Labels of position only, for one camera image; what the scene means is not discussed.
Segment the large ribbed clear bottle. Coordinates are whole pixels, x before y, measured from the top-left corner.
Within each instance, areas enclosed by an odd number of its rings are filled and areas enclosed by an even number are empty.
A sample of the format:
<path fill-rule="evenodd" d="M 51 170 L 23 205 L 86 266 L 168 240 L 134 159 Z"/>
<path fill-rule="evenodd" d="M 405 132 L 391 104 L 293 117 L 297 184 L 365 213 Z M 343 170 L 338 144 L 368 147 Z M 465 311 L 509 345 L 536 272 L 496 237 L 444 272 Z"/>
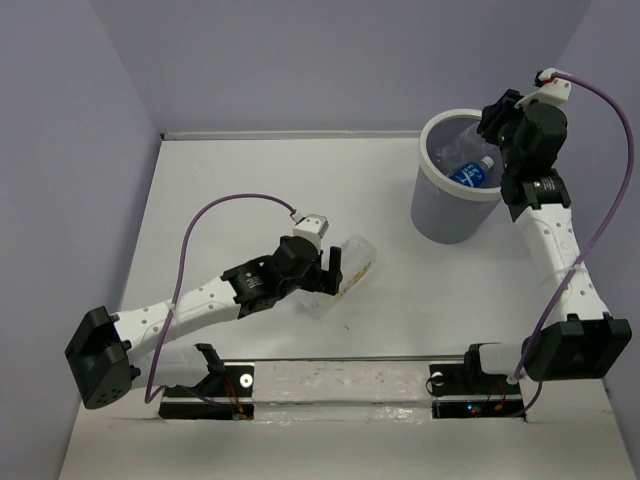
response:
<path fill-rule="evenodd" d="M 359 234 L 351 235 L 342 245 L 341 272 L 343 279 L 335 296 L 304 292 L 300 297 L 302 311 L 319 318 L 333 308 L 372 269 L 377 260 L 376 247 Z"/>

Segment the blue label bottle white cap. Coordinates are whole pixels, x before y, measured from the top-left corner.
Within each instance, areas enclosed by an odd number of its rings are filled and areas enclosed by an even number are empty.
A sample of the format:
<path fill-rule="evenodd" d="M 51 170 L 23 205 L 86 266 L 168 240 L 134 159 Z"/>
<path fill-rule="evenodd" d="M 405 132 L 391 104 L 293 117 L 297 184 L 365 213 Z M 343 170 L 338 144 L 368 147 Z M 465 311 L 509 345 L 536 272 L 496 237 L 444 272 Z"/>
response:
<path fill-rule="evenodd" d="M 449 179 L 465 187 L 481 188 L 485 185 L 494 165 L 492 157 L 484 156 L 479 160 L 466 163 L 450 175 Z"/>

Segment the crushed clear bottle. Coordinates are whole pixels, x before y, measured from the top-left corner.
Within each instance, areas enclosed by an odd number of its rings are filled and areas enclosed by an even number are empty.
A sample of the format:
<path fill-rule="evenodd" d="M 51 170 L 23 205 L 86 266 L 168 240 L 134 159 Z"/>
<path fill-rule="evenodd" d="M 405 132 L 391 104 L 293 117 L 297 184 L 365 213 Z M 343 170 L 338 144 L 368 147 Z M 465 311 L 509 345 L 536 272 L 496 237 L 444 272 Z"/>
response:
<path fill-rule="evenodd" d="M 477 133 L 478 126 L 479 121 L 474 121 L 444 146 L 436 148 L 434 164 L 447 177 L 469 163 L 477 163 L 484 157 L 496 160 L 499 156 L 498 148 Z"/>

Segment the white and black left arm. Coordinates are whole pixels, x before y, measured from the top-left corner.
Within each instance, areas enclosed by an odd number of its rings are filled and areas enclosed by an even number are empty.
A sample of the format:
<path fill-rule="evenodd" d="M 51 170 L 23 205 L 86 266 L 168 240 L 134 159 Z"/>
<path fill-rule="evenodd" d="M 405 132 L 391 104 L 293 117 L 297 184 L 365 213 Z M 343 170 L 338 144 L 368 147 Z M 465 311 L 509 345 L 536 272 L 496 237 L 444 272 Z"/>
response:
<path fill-rule="evenodd" d="M 96 307 L 65 349 L 82 403 L 88 410 L 104 408 L 152 380 L 167 386 L 187 381 L 209 395 L 224 370 L 210 345 L 196 344 L 176 357 L 157 347 L 271 309 L 298 290 L 336 295 L 342 279 L 341 248 L 323 252 L 303 237 L 284 236 L 273 254 L 231 268 L 176 300 L 118 313 Z"/>

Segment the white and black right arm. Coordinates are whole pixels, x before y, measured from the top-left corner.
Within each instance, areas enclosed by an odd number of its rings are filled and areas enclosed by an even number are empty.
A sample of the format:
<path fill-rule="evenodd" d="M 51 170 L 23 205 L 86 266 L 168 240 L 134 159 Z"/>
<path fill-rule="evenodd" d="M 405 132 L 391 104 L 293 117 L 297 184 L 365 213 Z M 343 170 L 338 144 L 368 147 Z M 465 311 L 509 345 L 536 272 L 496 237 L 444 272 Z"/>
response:
<path fill-rule="evenodd" d="M 629 322 L 613 317 L 596 291 L 566 184 L 553 167 L 567 130 L 558 102 L 539 93 L 509 89 L 482 110 L 478 132 L 500 150 L 502 199 L 549 302 L 524 340 L 470 346 L 460 368 L 470 391 L 486 390 L 497 375 L 536 382 L 602 378 L 632 338 Z"/>

